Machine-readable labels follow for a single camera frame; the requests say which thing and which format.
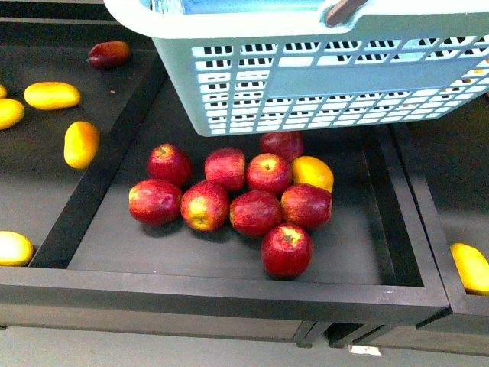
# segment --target dark red apple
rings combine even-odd
[[[260,138],[260,149],[291,162],[304,153],[303,136],[300,132],[268,132]]]
[[[245,153],[237,148],[220,148],[206,158],[206,180],[219,182],[228,191],[245,185]]]
[[[215,231],[228,218],[228,191],[220,183],[200,181],[184,193],[180,208],[190,228],[203,232]]]
[[[126,63],[131,56],[129,45],[123,41],[97,44],[89,52],[88,62],[95,69],[110,70]]]
[[[242,235],[263,237],[282,222],[282,207],[272,193],[249,191],[231,202],[229,219]]]
[[[292,168],[276,154],[259,154],[248,165],[246,180],[250,190],[280,195],[292,183]]]
[[[285,222],[316,229],[331,218],[333,198],[320,187],[295,183],[283,192],[280,203]]]
[[[183,150],[166,143],[151,152],[147,160],[147,173],[152,178],[160,178],[183,187],[192,176],[192,162]]]
[[[129,213],[139,222],[160,226],[180,216],[182,190],[171,183],[149,178],[129,191]]]
[[[306,230],[290,223],[273,228],[261,243],[261,260],[270,274],[296,277],[308,267],[313,256],[313,241]]]

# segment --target light blue basket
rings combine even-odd
[[[437,119],[489,91],[486,0],[370,0],[336,27],[337,1],[217,1],[105,0],[204,136]]]

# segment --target black surface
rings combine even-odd
[[[100,144],[99,153],[86,169],[63,212],[29,266],[37,268],[68,266],[138,130],[138,122],[143,120],[165,77],[163,64],[155,54],[152,62],[147,66],[146,75],[126,103],[111,131]]]
[[[89,121],[104,141],[145,75],[146,64],[157,57],[155,52],[135,51],[127,65],[101,73],[88,65],[87,53],[86,48],[0,48],[0,83],[9,97],[26,108],[17,125],[0,131],[0,221],[3,230],[23,233],[36,247],[47,237],[83,175],[63,159],[66,129],[75,121]],[[71,109],[33,109],[24,102],[23,92],[40,81],[71,83],[83,100]]]
[[[125,41],[132,49],[154,50],[149,37],[130,31],[119,24],[96,24],[74,21],[50,21],[24,23],[20,21],[0,21],[0,47],[89,47],[106,41]]]
[[[465,293],[449,250],[463,242],[489,258],[488,118],[482,97],[431,124],[392,127],[451,306],[423,330],[489,335],[489,297]]]
[[[103,2],[83,4],[72,2],[0,1],[0,17],[46,19],[114,20]]]
[[[303,135],[305,154],[330,165],[335,188],[332,219],[312,234],[315,254],[297,281],[397,284],[358,131],[340,128]],[[172,142],[189,153],[195,170],[191,185],[204,179],[203,164],[211,151],[238,147],[250,161],[259,153],[259,137],[197,135],[168,83],[141,126],[69,269],[267,279],[260,260],[261,240],[240,236],[229,222],[217,232],[204,234],[191,230],[182,219],[156,229],[146,227],[128,212],[128,192],[147,178],[147,157],[159,144]],[[382,172],[380,167],[375,171]],[[406,281],[400,278],[399,284]]]

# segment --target black tray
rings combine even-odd
[[[313,234],[315,257],[296,281],[269,279],[261,268],[259,241],[238,236],[228,223],[203,235],[190,231],[181,219],[149,229],[129,216],[128,191],[146,177],[147,156],[164,141],[193,157],[193,182],[202,179],[205,156],[215,148],[240,147],[248,159],[258,153],[259,135],[197,135],[167,81],[81,243],[59,231],[58,240],[53,237],[50,246],[41,247],[30,268],[0,269],[4,299],[221,317],[406,325],[446,308],[388,128],[330,129],[304,137],[306,153],[330,164],[336,184],[333,219]],[[92,173],[80,183],[96,184],[96,172]],[[71,212],[80,208],[80,203],[72,204]],[[66,221],[63,231],[68,231],[68,223],[70,230],[78,231],[73,221]]]
[[[450,302],[423,330],[489,335],[489,297],[466,294],[449,250],[464,242],[489,258],[488,119],[484,96],[439,121],[392,127]]]

